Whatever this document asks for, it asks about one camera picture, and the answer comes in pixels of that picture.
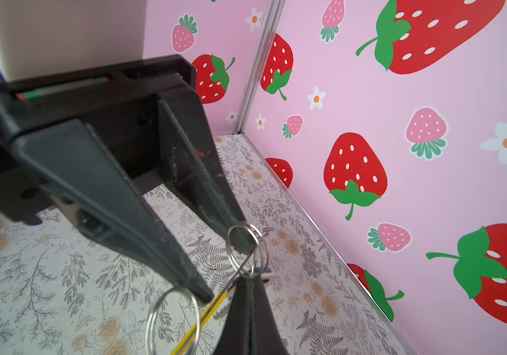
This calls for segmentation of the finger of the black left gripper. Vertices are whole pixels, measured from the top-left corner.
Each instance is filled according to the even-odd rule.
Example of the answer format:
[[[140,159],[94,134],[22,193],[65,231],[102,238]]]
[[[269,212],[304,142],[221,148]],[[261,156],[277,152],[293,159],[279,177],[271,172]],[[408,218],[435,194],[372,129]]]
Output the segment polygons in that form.
[[[188,208],[242,254],[253,238],[239,225],[246,217],[229,186],[202,102],[189,86],[158,93],[163,181]]]
[[[25,134],[13,157],[87,238],[151,268],[201,302],[214,297],[175,236],[95,130],[78,119]]]

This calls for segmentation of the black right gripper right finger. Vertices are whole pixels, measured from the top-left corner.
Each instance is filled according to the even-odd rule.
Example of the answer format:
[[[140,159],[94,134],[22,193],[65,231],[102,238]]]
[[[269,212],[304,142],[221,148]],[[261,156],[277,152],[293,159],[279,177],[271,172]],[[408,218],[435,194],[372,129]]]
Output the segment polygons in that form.
[[[251,279],[250,354],[287,355],[261,279]]]

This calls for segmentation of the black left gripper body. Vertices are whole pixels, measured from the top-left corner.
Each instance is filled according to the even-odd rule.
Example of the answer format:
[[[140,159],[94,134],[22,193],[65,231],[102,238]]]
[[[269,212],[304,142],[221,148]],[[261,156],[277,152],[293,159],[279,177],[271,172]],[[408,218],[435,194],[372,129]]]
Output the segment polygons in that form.
[[[18,136],[71,119],[95,130],[141,194],[159,186],[160,92],[195,88],[196,79],[187,60],[171,55],[0,83],[0,212],[36,224],[52,205],[9,146]]]

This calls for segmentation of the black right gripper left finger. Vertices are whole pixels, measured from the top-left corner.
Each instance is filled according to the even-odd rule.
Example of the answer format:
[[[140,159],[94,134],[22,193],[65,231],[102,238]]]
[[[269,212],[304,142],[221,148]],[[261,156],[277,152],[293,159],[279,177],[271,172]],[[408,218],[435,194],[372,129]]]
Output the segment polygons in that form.
[[[228,317],[213,355],[246,355],[250,347],[251,290],[249,279],[239,279]]]

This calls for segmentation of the key with blue tag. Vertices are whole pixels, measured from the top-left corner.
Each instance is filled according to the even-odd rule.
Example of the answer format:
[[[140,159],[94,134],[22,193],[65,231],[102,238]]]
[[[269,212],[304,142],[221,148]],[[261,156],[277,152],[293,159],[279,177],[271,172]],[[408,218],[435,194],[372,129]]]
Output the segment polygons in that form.
[[[249,273],[249,276],[252,278],[260,277],[264,285],[270,285],[276,279],[276,275],[270,268],[262,270],[261,267],[256,267]]]

